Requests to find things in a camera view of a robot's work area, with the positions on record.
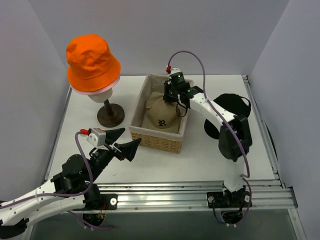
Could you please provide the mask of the pink hat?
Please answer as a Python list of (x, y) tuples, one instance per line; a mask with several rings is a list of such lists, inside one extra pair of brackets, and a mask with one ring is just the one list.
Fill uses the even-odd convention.
[(81, 94), (81, 95), (88, 95), (88, 96), (90, 96), (90, 95), (97, 95), (97, 94), (104, 93), (104, 92), (106, 92), (106, 91), (108, 91), (108, 90), (111, 90), (115, 85), (118, 84), (118, 82), (120, 81), (120, 78), (121, 78), (121, 75), (119, 74), (119, 75), (117, 76), (117, 78), (116, 78), (111, 84), (107, 85), (107, 86), (104, 87), (104, 88), (101, 88), (101, 89), (99, 89), (99, 90), (96, 90), (96, 91), (80, 91), (80, 90), (75, 89), (73, 86), (71, 86), (71, 89), (72, 89), (73, 91), (75, 91), (76, 93)]

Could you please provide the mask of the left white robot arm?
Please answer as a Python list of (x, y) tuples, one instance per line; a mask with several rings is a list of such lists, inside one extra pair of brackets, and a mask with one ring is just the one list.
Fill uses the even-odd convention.
[(103, 130), (81, 129), (74, 139), (79, 150), (62, 165), (62, 171), (35, 190), (0, 203), (0, 238), (10, 239), (24, 233), (28, 227), (65, 212), (98, 210), (97, 216), (84, 214), (80, 220), (90, 229), (110, 229), (103, 226), (105, 211), (116, 210), (118, 196), (103, 196), (95, 180), (113, 159), (132, 161), (141, 138), (127, 143), (116, 141), (124, 128)]

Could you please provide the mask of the orange hat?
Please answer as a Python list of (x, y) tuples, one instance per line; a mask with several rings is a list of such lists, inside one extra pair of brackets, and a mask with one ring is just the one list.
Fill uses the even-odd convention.
[(83, 93), (93, 93), (116, 84), (121, 64), (111, 53), (107, 41), (97, 34), (72, 39), (66, 48), (70, 86)]

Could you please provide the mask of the beige cap with R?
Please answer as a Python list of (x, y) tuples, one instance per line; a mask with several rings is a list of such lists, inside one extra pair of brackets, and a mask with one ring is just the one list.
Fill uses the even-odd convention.
[(153, 92), (148, 98), (141, 127), (177, 134), (180, 128), (180, 109), (176, 103), (166, 103), (163, 93)]

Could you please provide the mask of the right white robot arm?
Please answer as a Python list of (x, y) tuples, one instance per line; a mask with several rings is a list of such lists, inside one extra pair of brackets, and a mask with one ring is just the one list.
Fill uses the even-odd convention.
[(209, 99), (204, 89), (191, 86), (182, 71), (173, 68), (167, 71), (168, 80), (164, 82), (164, 101), (177, 103), (201, 114), (219, 132), (218, 149), (227, 159), (222, 193), (223, 203), (234, 206), (240, 201), (239, 190), (250, 177), (247, 154), (253, 143), (248, 118), (227, 111)]

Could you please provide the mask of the black cap with R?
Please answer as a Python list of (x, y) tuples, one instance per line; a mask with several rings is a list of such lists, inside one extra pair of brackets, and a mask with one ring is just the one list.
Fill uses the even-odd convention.
[[(231, 112), (237, 116), (244, 115), (248, 118), (251, 114), (251, 102), (244, 96), (240, 96), (235, 93), (224, 93), (215, 98), (213, 101), (228, 112)], [(219, 130), (209, 120), (205, 120), (203, 127), (205, 133), (209, 137), (216, 140), (219, 139)]]

